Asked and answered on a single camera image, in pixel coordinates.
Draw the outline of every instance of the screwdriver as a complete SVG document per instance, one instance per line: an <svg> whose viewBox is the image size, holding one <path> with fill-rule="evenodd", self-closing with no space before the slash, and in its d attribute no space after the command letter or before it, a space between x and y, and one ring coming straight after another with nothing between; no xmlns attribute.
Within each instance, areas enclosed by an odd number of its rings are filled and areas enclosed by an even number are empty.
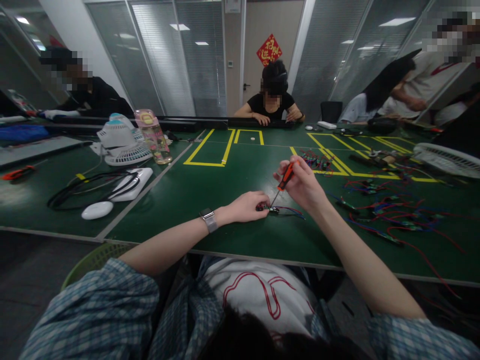
<svg viewBox="0 0 480 360"><path fill-rule="evenodd" d="M40 161L34 165L27 165L19 170L15 170L15 171L12 171L12 172L9 172L8 174L5 174L2 179L3 180L16 180L16 179L19 179L33 171L35 171L35 167L40 165L41 163L44 163L46 162L48 159L45 159L43 161Z"/></svg>
<svg viewBox="0 0 480 360"><path fill-rule="evenodd" d="M286 168L285 173L283 174L283 178L281 179L280 183L276 187L278 189L278 192L276 193L275 197L273 198L273 201L270 204L270 207L274 205L275 200L277 199L277 196L280 194L281 191L285 191L285 187L287 186L288 182L294 178L294 163L291 162L290 165Z"/></svg>

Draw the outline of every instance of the white shirt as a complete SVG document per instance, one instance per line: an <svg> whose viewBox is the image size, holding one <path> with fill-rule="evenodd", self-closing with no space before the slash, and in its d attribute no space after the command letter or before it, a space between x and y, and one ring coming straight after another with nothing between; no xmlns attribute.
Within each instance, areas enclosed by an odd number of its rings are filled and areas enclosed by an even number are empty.
<svg viewBox="0 0 480 360"><path fill-rule="evenodd" d="M225 258L210 266L203 279L223 306L228 302L240 314L255 315L272 335L310 336L317 299L286 266Z"/></svg>
<svg viewBox="0 0 480 360"><path fill-rule="evenodd" d="M441 127L451 120L455 120L468 109L463 101L444 107L435 115L435 125Z"/></svg>
<svg viewBox="0 0 480 360"><path fill-rule="evenodd" d="M460 63L445 63L445 54L439 51L420 51L413 61L416 68L403 85L403 90L407 95L427 103L462 69ZM409 119L417 117L420 111L412 111L403 102L390 96L378 113L399 114Z"/></svg>
<svg viewBox="0 0 480 360"><path fill-rule="evenodd" d="M367 95L364 92L355 96L340 115L338 122L342 120L349 123L366 122L373 118L378 109L367 111Z"/></svg>

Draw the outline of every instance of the white mouse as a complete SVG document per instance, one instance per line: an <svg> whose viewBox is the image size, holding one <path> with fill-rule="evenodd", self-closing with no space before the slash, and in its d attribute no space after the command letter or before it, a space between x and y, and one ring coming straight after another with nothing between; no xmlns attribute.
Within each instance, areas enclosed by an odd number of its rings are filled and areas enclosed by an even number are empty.
<svg viewBox="0 0 480 360"><path fill-rule="evenodd" d="M83 210L81 217L85 220L98 219L108 215L113 208L114 203L111 201L96 202Z"/></svg>

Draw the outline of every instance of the person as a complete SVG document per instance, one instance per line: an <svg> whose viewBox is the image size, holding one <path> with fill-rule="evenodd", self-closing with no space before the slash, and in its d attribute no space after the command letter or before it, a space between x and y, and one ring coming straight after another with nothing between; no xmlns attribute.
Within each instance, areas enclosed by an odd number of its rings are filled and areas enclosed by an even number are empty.
<svg viewBox="0 0 480 360"><path fill-rule="evenodd" d="M434 123L438 128L445 128L462 115L480 99L480 82L474 83L470 90L452 100L448 106L437 112Z"/></svg>
<svg viewBox="0 0 480 360"><path fill-rule="evenodd" d="M479 42L480 20L471 18L471 12L460 11L438 25L438 38L430 39L428 51L421 51L413 58L415 70L392 90L378 111L380 115L398 114L405 119L415 119L462 69L462 62L475 61L469 55L473 45Z"/></svg>
<svg viewBox="0 0 480 360"><path fill-rule="evenodd" d="M305 115L287 92L287 77L287 69L282 60L270 62L261 73L260 92L252 96L233 116L253 118L260 125L267 126L271 120L281 120L286 110L287 122L302 123Z"/></svg>
<svg viewBox="0 0 480 360"><path fill-rule="evenodd" d="M301 157L282 161L273 177L280 181L290 164L295 177L288 194L316 222L376 314L368 328L379 358L478 359L472 342L431 324L335 210ZM213 214L207 210L206 220L194 218L109 259L50 302L20 358L364 359L306 279L253 260L204 257L198 276L183 281L152 334L159 299L152 277L216 228L266 218L269 210L259 206L270 206L263 191L244 193Z"/></svg>
<svg viewBox="0 0 480 360"><path fill-rule="evenodd" d="M40 63L59 73L62 82L72 86L71 95L65 103L56 109L43 111L40 116L50 120L55 116L108 118L112 113L120 113L133 118L134 112L129 103L102 78L91 76L83 60L67 48L48 46L40 53Z"/></svg>
<svg viewBox="0 0 480 360"><path fill-rule="evenodd" d="M339 123L365 125L390 96L392 89L415 69L413 51L389 63L360 94L355 96L338 118Z"/></svg>

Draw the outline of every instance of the door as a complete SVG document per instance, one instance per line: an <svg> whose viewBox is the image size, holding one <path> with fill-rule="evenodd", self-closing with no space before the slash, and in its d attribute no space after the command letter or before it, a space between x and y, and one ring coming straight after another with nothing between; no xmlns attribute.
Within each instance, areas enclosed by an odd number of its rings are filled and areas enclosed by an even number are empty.
<svg viewBox="0 0 480 360"><path fill-rule="evenodd" d="M243 82L243 103L260 91L260 80L264 65L257 56L270 34L275 37L286 70L294 52L295 40L300 25L304 0L252 1L246 3L245 19L245 61Z"/></svg>

